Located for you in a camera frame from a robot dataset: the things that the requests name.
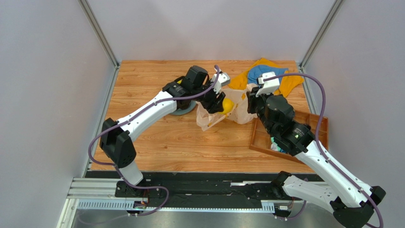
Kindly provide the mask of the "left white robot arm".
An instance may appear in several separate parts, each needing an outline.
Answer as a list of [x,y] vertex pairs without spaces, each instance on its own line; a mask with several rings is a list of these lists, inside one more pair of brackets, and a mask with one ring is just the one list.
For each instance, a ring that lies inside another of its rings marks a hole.
[[205,69],[192,66],[186,75],[166,84],[141,108],[118,120],[104,121],[99,146],[128,185],[136,186],[144,178],[135,162],[134,141],[155,122],[185,110],[192,102],[199,102],[210,114],[224,111],[225,93],[221,88],[231,79],[218,66],[215,69],[216,73],[209,76]]

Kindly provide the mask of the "yellow lemon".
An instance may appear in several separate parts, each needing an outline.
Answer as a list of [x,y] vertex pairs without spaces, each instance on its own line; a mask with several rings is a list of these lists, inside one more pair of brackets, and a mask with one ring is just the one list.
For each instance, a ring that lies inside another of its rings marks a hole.
[[233,110],[233,107],[234,107],[234,102],[229,98],[224,98],[224,100],[222,101],[223,110],[219,113],[227,115],[228,113],[230,113]]

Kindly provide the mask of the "translucent plastic bag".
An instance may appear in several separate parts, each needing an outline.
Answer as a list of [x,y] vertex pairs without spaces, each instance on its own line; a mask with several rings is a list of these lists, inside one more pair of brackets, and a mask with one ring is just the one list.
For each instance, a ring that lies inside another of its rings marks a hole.
[[226,114],[209,114],[202,105],[197,102],[196,124],[201,127],[203,131],[207,131],[224,119],[231,120],[237,124],[246,124],[254,118],[257,118],[257,114],[249,114],[247,112],[248,98],[246,93],[250,92],[255,86],[256,84],[247,84],[244,90],[222,89],[226,95],[225,101],[228,103],[228,107],[231,107]]

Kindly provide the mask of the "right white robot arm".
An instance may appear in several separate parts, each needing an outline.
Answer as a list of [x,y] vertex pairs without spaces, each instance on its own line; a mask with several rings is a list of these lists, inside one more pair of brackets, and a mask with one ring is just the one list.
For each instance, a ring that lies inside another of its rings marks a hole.
[[346,228],[368,224],[386,192],[362,182],[329,155],[316,141],[311,127],[294,120],[295,110],[282,95],[259,94],[257,87],[246,93],[247,111],[257,114],[266,132],[286,154],[316,172],[328,187],[321,187],[281,171],[271,184],[285,195],[315,204],[333,214]]

